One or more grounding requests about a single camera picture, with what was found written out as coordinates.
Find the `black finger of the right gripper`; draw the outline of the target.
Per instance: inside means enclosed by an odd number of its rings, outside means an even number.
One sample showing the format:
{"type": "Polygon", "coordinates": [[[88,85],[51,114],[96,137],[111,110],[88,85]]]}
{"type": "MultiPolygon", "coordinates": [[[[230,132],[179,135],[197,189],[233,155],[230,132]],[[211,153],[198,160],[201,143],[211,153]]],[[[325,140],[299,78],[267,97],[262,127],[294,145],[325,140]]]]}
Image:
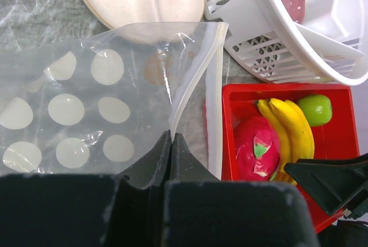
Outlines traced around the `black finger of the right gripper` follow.
{"type": "Polygon", "coordinates": [[[341,209],[351,216],[367,213],[367,154],[347,160],[299,159],[284,170],[327,215],[341,209]]]}

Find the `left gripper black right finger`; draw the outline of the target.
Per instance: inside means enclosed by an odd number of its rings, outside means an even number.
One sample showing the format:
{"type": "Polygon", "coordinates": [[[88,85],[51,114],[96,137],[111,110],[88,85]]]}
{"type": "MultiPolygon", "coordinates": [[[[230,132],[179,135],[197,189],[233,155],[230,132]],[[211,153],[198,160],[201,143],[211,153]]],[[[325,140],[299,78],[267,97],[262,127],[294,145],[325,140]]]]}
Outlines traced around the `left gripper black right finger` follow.
{"type": "Polygon", "coordinates": [[[176,133],[170,153],[168,182],[219,182],[190,151],[181,133],[176,133]]]}

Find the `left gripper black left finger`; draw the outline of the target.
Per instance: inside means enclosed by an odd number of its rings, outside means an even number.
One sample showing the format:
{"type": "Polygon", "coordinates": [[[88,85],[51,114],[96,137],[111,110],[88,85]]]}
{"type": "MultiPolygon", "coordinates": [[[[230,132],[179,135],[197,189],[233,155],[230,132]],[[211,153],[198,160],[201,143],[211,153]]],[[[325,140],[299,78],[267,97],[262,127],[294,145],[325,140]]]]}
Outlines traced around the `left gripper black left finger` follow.
{"type": "Polygon", "coordinates": [[[119,174],[119,191],[150,190],[160,171],[166,172],[171,150],[171,133],[165,131],[143,157],[119,174]]]}

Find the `clear dotted zip top bag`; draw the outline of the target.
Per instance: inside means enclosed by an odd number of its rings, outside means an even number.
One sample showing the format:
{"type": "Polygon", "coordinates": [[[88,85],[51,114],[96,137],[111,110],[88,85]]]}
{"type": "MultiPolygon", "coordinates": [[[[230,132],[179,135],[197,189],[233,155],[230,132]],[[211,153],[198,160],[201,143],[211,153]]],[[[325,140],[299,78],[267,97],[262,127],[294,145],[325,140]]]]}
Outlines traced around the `clear dotted zip top bag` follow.
{"type": "Polygon", "coordinates": [[[1,54],[1,175],[118,174],[170,132],[220,177],[227,30],[137,23],[1,54]]]}

